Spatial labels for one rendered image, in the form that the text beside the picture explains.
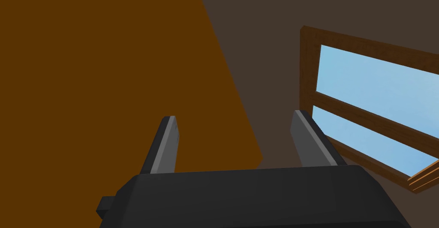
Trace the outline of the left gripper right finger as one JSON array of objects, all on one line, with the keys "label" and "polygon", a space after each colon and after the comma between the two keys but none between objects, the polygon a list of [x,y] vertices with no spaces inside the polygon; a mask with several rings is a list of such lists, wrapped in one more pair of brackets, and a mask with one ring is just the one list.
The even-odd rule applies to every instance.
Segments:
[{"label": "left gripper right finger", "polygon": [[306,110],[295,110],[290,133],[303,167],[346,165]]}]

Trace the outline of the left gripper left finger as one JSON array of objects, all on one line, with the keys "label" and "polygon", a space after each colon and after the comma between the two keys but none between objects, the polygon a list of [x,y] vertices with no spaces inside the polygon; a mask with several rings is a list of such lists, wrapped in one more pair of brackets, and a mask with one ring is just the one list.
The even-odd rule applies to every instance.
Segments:
[{"label": "left gripper left finger", "polygon": [[174,173],[179,144],[175,116],[162,118],[140,174]]}]

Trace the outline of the brown wooden framed window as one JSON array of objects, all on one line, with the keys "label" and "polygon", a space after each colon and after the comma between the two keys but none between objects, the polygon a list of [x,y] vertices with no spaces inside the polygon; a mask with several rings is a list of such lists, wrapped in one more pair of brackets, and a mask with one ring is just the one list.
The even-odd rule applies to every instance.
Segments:
[{"label": "brown wooden framed window", "polygon": [[439,55],[304,26],[299,108],[344,157],[413,193],[439,186]]}]

